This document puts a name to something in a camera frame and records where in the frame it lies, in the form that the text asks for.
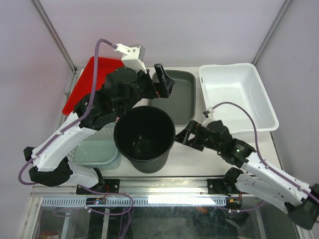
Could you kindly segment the dark grey plastic tub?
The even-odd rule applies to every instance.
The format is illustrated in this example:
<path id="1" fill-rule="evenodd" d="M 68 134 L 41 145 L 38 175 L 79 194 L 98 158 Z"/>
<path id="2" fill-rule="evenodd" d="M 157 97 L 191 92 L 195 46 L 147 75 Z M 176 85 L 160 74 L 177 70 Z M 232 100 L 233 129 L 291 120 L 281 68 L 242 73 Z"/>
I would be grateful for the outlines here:
<path id="1" fill-rule="evenodd" d="M 175 126 L 184 126 L 195 116 L 195 76 L 190 72 L 180 70 L 167 70 L 166 72 L 175 80 L 170 97 L 149 100 L 148 105 L 165 111 Z"/>

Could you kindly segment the black ribbed bucket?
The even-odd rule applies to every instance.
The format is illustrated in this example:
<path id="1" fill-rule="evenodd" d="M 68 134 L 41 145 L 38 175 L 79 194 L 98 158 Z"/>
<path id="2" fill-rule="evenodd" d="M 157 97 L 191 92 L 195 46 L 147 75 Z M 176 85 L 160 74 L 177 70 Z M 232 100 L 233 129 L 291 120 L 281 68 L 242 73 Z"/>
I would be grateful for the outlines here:
<path id="1" fill-rule="evenodd" d="M 114 128 L 114 142 L 120 154 L 146 174 L 164 167 L 174 140 L 171 117 L 156 107 L 135 107 L 119 118 Z"/>

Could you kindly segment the large white plastic container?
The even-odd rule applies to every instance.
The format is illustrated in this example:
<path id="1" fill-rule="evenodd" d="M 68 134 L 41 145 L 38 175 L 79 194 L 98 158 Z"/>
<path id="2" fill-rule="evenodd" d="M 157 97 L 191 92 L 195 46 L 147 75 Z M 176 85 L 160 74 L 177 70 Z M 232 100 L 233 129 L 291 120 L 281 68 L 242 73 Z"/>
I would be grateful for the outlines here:
<path id="1" fill-rule="evenodd" d="M 278 129 L 278 118 L 254 65 L 203 65 L 198 74 L 205 108 L 223 103 L 213 115 L 231 133 L 253 131 L 249 117 L 239 107 L 249 113 L 258 132 Z"/>

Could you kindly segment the light blue perforated basket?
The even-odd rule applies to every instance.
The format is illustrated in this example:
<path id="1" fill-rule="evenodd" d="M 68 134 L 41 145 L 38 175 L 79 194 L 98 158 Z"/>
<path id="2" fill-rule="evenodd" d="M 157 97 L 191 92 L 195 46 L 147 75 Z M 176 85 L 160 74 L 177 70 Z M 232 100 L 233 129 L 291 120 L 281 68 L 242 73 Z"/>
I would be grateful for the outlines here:
<path id="1" fill-rule="evenodd" d="M 110 123 L 86 138 L 68 153 L 68 160 L 82 166 L 117 169 L 121 160 L 114 142 L 114 128 L 115 124 Z"/>

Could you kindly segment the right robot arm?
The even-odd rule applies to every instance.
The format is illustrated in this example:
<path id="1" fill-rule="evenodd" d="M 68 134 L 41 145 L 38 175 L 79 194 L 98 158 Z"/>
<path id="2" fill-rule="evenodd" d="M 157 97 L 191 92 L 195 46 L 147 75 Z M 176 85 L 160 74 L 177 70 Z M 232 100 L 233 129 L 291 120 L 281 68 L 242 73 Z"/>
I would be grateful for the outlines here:
<path id="1" fill-rule="evenodd" d="M 277 207 L 303 229 L 310 230 L 315 225 L 319 216 L 318 184 L 310 186 L 263 162 L 257 150 L 233 138 L 222 121 L 202 126 L 192 120 L 175 136 L 175 141 L 199 151 L 214 150 L 232 166 L 217 186 L 219 193 L 248 193 Z"/>

